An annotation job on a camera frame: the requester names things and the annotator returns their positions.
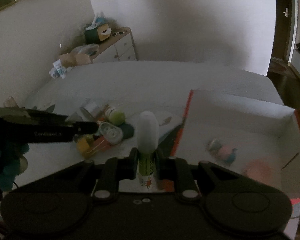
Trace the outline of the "white capped glue stick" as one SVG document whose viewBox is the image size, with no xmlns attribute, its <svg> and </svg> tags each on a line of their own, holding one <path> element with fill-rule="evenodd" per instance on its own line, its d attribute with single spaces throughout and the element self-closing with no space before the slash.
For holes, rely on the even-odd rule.
<svg viewBox="0 0 300 240">
<path fill-rule="evenodd" d="M 158 148 L 159 124 L 152 112 L 144 111 L 137 123 L 138 178 L 143 191 L 155 188 L 153 153 Z"/>
</svg>

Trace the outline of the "grey correction tape dispenser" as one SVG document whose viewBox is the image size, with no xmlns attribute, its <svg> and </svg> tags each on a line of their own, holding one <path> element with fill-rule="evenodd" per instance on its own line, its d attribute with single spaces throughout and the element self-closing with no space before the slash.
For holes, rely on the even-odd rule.
<svg viewBox="0 0 300 240">
<path fill-rule="evenodd" d="M 106 139 L 106 141 L 109 142 L 111 145 L 116 145 L 120 143 L 123 139 L 123 131 L 119 127 L 111 123 L 102 122 L 99 125 L 99 131 Z"/>
</svg>

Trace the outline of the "dark green round pad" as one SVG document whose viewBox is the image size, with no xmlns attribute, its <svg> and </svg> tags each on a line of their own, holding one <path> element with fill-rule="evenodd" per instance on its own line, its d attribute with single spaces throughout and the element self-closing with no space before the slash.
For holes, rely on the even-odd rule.
<svg viewBox="0 0 300 240">
<path fill-rule="evenodd" d="M 119 128 L 121 129 L 123 133 L 123 140 L 132 138 L 134 136 L 134 127 L 127 123 L 122 123 Z"/>
</svg>

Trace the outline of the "green lidded snack jar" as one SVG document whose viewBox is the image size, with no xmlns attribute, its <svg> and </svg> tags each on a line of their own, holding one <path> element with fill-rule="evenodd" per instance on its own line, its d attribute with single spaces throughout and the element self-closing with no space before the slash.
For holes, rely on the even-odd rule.
<svg viewBox="0 0 300 240">
<path fill-rule="evenodd" d="M 111 105 L 106 105 L 104 108 L 104 114 L 106 119 L 115 126 L 120 126 L 126 120 L 125 113 L 119 111 L 116 107 Z"/>
</svg>

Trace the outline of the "pink blue toy figure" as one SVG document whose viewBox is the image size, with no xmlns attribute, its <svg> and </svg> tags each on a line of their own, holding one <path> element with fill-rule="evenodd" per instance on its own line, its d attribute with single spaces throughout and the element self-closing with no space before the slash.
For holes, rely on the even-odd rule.
<svg viewBox="0 0 300 240">
<path fill-rule="evenodd" d="M 224 165 L 232 165 L 236 160 L 237 149 L 221 140 L 213 139 L 207 143 L 207 151 Z"/>
</svg>

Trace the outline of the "white blue tube package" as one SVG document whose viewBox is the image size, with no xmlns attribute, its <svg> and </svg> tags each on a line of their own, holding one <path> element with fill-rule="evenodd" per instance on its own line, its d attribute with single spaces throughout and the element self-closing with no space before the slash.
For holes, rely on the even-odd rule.
<svg viewBox="0 0 300 240">
<path fill-rule="evenodd" d="M 53 68 L 49 71 L 49 74 L 53 79 L 59 77 L 64 79 L 67 74 L 67 69 L 62 65 L 61 60 L 57 60 L 53 63 Z"/>
</svg>

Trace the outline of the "brown paper bag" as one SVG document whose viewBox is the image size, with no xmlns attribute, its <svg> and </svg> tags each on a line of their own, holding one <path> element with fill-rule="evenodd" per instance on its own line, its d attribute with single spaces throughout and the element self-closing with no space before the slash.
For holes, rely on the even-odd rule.
<svg viewBox="0 0 300 240">
<path fill-rule="evenodd" d="M 83 66 L 92 63 L 90 56 L 87 54 L 66 53 L 59 55 L 58 59 L 65 68 Z"/>
</svg>

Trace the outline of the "red and white cardboard box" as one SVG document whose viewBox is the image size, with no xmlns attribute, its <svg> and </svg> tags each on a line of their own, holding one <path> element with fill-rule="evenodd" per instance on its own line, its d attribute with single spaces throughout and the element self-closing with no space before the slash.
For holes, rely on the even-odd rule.
<svg viewBox="0 0 300 240">
<path fill-rule="evenodd" d="M 218 139 L 237 149 L 219 163 Z M 187 173 L 174 181 L 183 204 L 172 219 L 183 239 L 294 239 L 300 215 L 300 115 L 241 96 L 192 90 L 175 157 Z"/>
</svg>

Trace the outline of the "green tissue box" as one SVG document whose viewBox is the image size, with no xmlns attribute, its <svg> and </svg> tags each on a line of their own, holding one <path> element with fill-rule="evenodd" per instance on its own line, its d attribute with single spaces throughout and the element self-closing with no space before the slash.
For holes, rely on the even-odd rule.
<svg viewBox="0 0 300 240">
<path fill-rule="evenodd" d="M 99 16 L 95 15 L 92 23 L 87 25 L 84 29 L 84 36 L 86 44 L 101 44 L 111 36 L 111 28 L 108 21 Z"/>
</svg>

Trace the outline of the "white wooden dresser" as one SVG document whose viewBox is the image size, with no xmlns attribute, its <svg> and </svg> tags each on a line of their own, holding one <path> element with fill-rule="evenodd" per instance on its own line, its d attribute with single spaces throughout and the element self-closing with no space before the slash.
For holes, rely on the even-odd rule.
<svg viewBox="0 0 300 240">
<path fill-rule="evenodd" d="M 136 61 L 132 31 L 129 27 L 114 29 L 111 36 L 99 45 L 98 51 L 91 56 L 92 63 Z"/>
</svg>

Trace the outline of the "orange handled tool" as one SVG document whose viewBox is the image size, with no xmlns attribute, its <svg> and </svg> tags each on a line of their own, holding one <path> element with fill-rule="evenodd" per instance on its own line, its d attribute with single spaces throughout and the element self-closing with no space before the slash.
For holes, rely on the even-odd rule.
<svg viewBox="0 0 300 240">
<path fill-rule="evenodd" d="M 87 155 L 92 156 L 97 154 L 98 152 L 104 152 L 110 148 L 111 148 L 110 142 L 107 141 L 104 136 L 101 136 L 89 145 L 89 149 L 87 150 Z"/>
</svg>

